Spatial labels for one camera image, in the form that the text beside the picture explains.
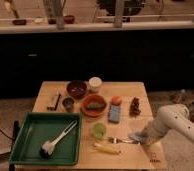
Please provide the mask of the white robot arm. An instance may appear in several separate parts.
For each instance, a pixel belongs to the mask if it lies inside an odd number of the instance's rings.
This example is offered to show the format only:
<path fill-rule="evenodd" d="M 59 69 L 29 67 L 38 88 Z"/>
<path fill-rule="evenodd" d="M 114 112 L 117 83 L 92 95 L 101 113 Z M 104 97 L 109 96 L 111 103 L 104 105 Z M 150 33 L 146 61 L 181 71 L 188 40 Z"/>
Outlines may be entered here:
<path fill-rule="evenodd" d="M 194 144 L 194 123 L 187 118 L 188 114 L 188 108 L 182 104 L 160 107 L 157 110 L 157 116 L 149 121 L 141 131 L 146 135 L 144 144 L 150 146 L 157 143 L 171 129 L 178 131 Z"/>

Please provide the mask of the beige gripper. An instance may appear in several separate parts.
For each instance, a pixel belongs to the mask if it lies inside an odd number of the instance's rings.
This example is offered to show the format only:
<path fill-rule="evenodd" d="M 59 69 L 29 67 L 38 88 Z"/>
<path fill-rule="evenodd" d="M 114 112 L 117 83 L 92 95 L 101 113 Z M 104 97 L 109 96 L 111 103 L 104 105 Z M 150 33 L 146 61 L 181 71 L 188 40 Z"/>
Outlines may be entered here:
<path fill-rule="evenodd" d="M 154 118 L 142 129 L 141 134 L 146 137 L 144 144 L 150 146 L 166 135 L 166 126 L 158 118 Z"/>

